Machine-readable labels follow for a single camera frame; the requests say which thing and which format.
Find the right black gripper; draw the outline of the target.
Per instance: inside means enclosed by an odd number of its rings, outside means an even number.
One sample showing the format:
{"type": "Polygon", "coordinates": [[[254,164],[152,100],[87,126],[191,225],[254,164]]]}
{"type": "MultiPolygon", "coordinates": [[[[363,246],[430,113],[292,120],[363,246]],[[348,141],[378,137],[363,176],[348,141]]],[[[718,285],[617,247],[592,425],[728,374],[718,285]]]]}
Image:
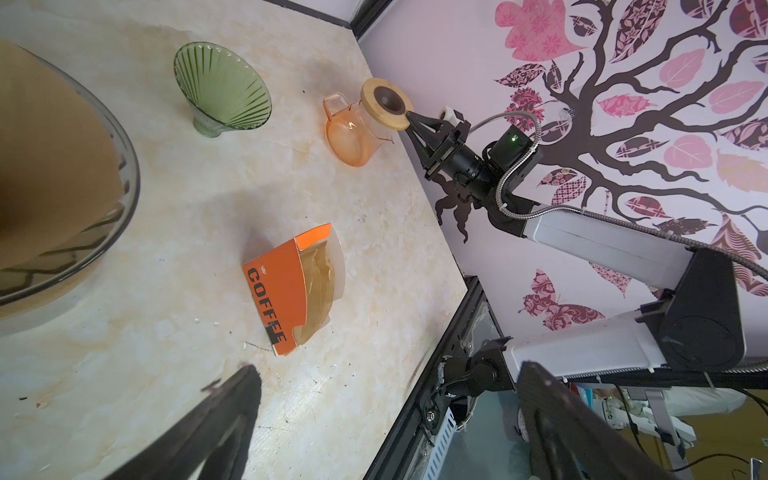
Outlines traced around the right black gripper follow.
{"type": "Polygon", "coordinates": [[[413,111],[406,113],[409,127],[407,136],[413,145],[427,180],[439,173],[456,180],[470,178],[474,168],[474,153],[466,146],[470,130],[468,122],[454,126],[447,120],[427,117],[413,111]],[[443,138],[434,148],[424,138],[443,138]]]}

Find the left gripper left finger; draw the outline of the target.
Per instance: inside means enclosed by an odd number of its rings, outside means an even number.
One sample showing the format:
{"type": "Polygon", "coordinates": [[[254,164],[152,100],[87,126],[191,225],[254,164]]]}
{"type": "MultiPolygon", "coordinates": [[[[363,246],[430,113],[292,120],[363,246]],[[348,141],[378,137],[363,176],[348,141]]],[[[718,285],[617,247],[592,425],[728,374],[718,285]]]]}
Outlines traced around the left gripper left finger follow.
{"type": "Polygon", "coordinates": [[[262,396],[247,364],[110,479],[241,479],[262,396]]]}

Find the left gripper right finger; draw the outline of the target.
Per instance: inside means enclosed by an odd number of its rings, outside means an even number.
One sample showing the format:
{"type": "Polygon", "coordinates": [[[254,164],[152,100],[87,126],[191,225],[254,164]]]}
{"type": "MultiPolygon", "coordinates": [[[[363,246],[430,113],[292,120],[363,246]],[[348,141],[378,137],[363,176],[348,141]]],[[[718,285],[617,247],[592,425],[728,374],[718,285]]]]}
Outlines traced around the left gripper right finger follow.
{"type": "Polygon", "coordinates": [[[543,366],[526,361],[517,380],[531,470],[539,479],[670,479],[543,366]]]}

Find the green glass dripper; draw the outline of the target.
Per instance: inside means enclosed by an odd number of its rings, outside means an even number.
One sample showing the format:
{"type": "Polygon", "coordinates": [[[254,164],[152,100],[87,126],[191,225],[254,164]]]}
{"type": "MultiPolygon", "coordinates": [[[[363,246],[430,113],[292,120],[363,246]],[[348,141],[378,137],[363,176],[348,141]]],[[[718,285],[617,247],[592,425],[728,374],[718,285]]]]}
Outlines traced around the green glass dripper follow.
{"type": "Polygon", "coordinates": [[[231,50],[208,42],[188,43],[175,53],[173,72],[204,137],[262,127],[272,98],[257,71],[231,50]]]}

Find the grey glass dripper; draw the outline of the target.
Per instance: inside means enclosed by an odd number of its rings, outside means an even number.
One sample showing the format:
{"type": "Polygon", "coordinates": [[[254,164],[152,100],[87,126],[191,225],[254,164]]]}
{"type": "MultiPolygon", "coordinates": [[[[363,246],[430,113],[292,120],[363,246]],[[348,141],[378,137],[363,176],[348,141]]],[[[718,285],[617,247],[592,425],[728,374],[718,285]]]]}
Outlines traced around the grey glass dripper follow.
{"type": "Polygon", "coordinates": [[[126,230],[140,170],[109,109],[83,85],[1,42],[1,313],[82,282],[126,230]]]}

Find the beige paper coffee filter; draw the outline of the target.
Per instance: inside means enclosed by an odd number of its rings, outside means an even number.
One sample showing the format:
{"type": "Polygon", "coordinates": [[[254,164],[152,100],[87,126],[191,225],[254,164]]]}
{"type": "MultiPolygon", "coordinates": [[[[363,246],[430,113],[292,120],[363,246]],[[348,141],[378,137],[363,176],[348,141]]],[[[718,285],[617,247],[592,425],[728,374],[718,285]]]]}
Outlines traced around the beige paper coffee filter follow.
{"type": "Polygon", "coordinates": [[[20,265],[104,217],[123,194],[92,107],[15,43],[1,43],[1,266],[20,265]]]}

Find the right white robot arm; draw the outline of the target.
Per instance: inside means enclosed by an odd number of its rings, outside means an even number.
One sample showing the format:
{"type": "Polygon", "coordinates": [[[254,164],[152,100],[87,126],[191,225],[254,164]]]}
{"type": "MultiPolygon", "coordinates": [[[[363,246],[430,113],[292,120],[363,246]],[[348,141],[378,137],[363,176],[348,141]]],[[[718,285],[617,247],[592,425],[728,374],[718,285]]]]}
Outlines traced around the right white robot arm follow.
{"type": "Polygon", "coordinates": [[[567,204],[541,205],[514,189],[538,162],[540,135],[510,127],[481,153],[466,144],[473,125],[454,111],[443,118],[407,112],[407,135],[427,178],[448,175],[500,231],[551,247],[658,288],[661,297],[576,332],[538,340],[502,338],[469,362],[516,385],[537,363],[563,380],[670,369],[694,374],[757,375],[748,362],[734,269],[757,276],[756,262],[714,245],[567,204]]]}

